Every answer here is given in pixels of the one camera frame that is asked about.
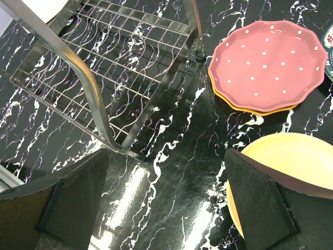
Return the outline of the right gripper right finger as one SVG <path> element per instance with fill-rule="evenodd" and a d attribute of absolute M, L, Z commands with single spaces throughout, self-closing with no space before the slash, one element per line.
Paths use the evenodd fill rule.
<path fill-rule="evenodd" d="M 224 160 L 247 249 L 332 249 L 332 189 L 235 149 Z"/>

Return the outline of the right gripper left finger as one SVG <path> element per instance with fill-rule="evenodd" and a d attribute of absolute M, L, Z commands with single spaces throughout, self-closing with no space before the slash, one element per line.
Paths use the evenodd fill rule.
<path fill-rule="evenodd" d="M 1 192 L 1 249 L 88 249 L 108 167 L 99 149 Z"/>

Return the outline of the beige tan round plate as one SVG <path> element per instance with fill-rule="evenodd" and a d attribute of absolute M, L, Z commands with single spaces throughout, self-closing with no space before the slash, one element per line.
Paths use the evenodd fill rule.
<path fill-rule="evenodd" d="M 252 142 L 239 152 L 289 176 L 332 189 L 332 146 L 318 138 L 276 133 Z M 227 200 L 230 215 L 244 237 L 229 183 Z"/>

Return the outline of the pink dotted plate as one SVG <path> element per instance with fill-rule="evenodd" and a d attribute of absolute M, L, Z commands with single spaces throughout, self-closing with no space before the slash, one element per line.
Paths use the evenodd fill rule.
<path fill-rule="evenodd" d="M 313 31 L 290 21 L 257 21 L 215 48 L 208 72 L 233 106 L 266 113 L 303 102 L 322 84 L 326 60 Z"/>

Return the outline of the teal-rimmed lettered plate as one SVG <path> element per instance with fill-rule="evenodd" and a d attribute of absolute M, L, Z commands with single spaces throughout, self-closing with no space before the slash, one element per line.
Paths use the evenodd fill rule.
<path fill-rule="evenodd" d="M 325 51 L 327 52 L 327 60 L 325 63 L 325 74 L 328 78 L 333 81 L 333 66 L 332 66 L 332 30 L 333 24 L 325 31 L 324 35 L 321 38 L 321 44 Z"/>

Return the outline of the square black-rimmed plate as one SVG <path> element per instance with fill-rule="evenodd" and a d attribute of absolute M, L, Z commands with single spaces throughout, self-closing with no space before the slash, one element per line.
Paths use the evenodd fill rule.
<path fill-rule="evenodd" d="M 68 0 L 22 0 L 42 21 L 49 23 Z"/>

